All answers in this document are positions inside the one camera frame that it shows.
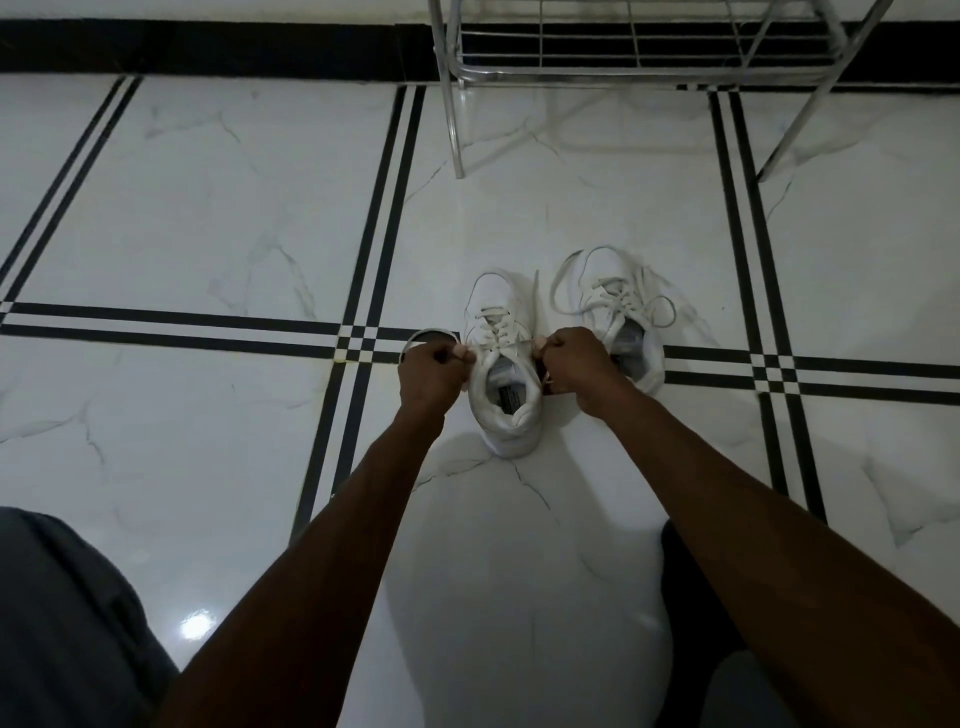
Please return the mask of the person's right hand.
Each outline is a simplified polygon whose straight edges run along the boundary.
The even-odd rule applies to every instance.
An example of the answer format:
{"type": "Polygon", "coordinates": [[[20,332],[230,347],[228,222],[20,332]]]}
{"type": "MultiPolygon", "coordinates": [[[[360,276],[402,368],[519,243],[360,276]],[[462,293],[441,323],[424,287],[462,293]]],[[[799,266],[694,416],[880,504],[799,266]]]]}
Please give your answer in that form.
{"type": "Polygon", "coordinates": [[[561,346],[553,352],[556,359],[550,367],[563,384],[564,394],[574,395],[585,414],[606,420],[615,407],[637,393],[591,330],[569,326],[552,334],[561,346]]]}

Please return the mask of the person's left hand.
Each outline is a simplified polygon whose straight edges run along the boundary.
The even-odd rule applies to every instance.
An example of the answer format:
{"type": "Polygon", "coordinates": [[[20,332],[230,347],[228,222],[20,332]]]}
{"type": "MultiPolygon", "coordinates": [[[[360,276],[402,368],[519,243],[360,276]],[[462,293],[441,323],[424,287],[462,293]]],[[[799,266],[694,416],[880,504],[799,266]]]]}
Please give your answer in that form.
{"type": "Polygon", "coordinates": [[[443,378],[443,346],[453,339],[414,343],[398,366],[400,408],[424,416],[444,417],[459,398],[443,378]]]}

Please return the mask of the white shoelace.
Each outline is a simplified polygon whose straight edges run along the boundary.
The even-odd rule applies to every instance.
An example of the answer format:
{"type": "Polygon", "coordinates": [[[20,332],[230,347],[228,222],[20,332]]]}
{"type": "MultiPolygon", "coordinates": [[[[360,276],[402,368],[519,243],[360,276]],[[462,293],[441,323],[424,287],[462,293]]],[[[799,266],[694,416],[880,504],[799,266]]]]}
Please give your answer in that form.
{"type": "Polygon", "coordinates": [[[518,278],[504,270],[489,269],[480,273],[469,288],[463,309],[463,337],[445,329],[423,329],[403,346],[399,361],[415,343],[453,339],[474,350],[476,368],[495,370],[509,361],[510,367],[535,374],[535,322],[534,305],[518,278]]]}
{"type": "Polygon", "coordinates": [[[602,338],[633,322],[643,331],[666,329],[678,318],[674,301],[646,289],[648,269],[611,246],[572,252],[558,267],[548,293],[551,309],[602,338]]]}

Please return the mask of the person's left forearm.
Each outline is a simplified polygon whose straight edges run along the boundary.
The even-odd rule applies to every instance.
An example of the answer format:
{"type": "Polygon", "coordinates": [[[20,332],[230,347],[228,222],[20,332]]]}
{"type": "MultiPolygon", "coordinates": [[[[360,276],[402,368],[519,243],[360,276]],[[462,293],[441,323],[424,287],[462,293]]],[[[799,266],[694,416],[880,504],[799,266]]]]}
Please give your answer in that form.
{"type": "Polygon", "coordinates": [[[336,728],[406,506],[450,407],[402,402],[174,681],[150,728],[336,728]]]}

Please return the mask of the person's right forearm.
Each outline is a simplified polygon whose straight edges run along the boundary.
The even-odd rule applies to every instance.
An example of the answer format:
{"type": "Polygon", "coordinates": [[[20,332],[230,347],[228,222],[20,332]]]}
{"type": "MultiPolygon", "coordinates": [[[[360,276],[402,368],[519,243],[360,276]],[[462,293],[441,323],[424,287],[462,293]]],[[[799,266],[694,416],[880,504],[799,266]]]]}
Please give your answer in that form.
{"type": "Polygon", "coordinates": [[[615,376],[581,394],[811,728],[960,728],[960,627],[615,376]]]}

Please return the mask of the white sneaker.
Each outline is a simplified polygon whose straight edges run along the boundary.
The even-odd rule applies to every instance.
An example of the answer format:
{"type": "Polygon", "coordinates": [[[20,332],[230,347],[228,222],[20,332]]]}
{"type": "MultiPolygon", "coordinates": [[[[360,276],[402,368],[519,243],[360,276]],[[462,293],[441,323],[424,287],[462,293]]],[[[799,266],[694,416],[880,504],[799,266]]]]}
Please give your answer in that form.
{"type": "Polygon", "coordinates": [[[669,297],[647,290],[648,272],[611,246],[577,250],[560,265],[549,303],[591,331],[618,372],[654,396],[666,381],[659,331],[676,322],[677,309],[669,297]]]}
{"type": "Polygon", "coordinates": [[[463,317],[462,341],[474,355],[466,394],[481,435],[500,458],[531,455],[542,436],[544,385],[528,297],[510,273],[490,270],[474,281],[463,317]]]}

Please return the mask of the metal shoe rack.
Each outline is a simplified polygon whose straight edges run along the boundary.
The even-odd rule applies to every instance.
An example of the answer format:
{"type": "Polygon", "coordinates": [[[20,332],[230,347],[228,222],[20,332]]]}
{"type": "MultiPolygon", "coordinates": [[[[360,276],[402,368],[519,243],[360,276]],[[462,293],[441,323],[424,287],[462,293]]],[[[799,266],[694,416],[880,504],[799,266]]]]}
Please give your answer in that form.
{"type": "Polygon", "coordinates": [[[895,0],[426,0],[456,179],[454,86],[810,88],[755,174],[769,179],[895,0]]]}

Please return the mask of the person's left leg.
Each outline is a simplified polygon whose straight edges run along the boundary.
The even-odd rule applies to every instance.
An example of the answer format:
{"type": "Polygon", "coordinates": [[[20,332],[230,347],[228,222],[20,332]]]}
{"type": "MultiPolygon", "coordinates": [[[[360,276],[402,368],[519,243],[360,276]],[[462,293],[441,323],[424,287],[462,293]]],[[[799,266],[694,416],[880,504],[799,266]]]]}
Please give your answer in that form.
{"type": "Polygon", "coordinates": [[[110,560],[0,506],[0,728],[146,728],[178,675],[110,560]]]}

